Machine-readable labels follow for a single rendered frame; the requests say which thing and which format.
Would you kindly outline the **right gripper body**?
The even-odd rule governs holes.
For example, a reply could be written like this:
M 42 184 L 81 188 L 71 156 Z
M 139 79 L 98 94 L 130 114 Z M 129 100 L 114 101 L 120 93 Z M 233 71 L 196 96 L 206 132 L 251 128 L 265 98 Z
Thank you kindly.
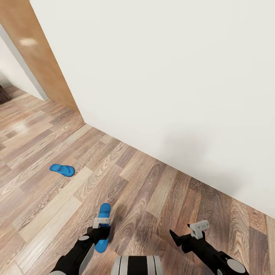
M 192 251 L 203 262 L 203 252 L 211 245 L 205 240 L 205 232 L 202 231 L 202 234 L 203 238 L 201 239 L 192 237 L 191 234 L 184 235 L 181 237 L 181 244 L 184 254 Z

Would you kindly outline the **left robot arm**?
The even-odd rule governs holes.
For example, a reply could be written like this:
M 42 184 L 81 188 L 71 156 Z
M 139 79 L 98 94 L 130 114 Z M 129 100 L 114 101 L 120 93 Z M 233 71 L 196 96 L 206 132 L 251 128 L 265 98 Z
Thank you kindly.
M 95 218 L 93 226 L 88 227 L 87 233 L 78 238 L 67 255 L 59 258 L 49 275 L 82 275 L 94 254 L 95 245 L 99 240 L 106 240 L 110 234 L 111 226 L 100 226 L 99 224 L 110 224 L 111 222 L 111 218 Z

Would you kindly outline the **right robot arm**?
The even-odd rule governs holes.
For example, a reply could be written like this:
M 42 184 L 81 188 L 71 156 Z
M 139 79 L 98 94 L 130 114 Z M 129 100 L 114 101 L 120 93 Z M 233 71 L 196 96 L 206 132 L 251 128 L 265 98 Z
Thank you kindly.
M 223 251 L 217 251 L 205 240 L 203 230 L 210 228 L 208 220 L 189 225 L 191 234 L 178 236 L 170 229 L 170 234 L 177 246 L 181 246 L 184 254 L 190 251 L 212 270 L 214 275 L 248 275 L 246 268 Z M 205 252 L 204 252 L 205 251 Z M 203 255 L 204 252 L 204 255 Z M 203 262 L 203 263 L 204 263 Z

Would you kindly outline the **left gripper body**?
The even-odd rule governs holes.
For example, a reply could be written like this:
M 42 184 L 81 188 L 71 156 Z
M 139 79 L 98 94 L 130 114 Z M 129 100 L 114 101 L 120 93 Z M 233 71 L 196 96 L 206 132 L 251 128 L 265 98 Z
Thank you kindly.
M 108 238 L 108 227 L 101 226 L 100 228 L 93 228 L 92 226 L 87 228 L 87 233 L 94 232 L 99 240 L 106 240 Z

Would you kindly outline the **sandal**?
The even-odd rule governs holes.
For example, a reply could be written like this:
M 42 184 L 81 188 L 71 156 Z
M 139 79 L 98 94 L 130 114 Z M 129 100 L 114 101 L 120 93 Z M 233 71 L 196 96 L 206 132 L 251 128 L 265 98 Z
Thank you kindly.
M 99 218 L 109 218 L 110 210 L 111 210 L 111 207 L 109 203 L 102 204 L 99 212 Z M 109 224 L 99 224 L 99 225 L 109 227 Z M 106 240 L 99 240 L 99 242 L 95 245 L 95 250 L 99 253 L 105 252 L 108 246 L 108 240 L 109 240 L 109 235 Z
M 52 167 L 50 167 L 50 170 L 58 172 L 66 177 L 72 177 L 74 174 L 74 167 L 67 166 L 67 165 L 54 164 L 52 165 Z

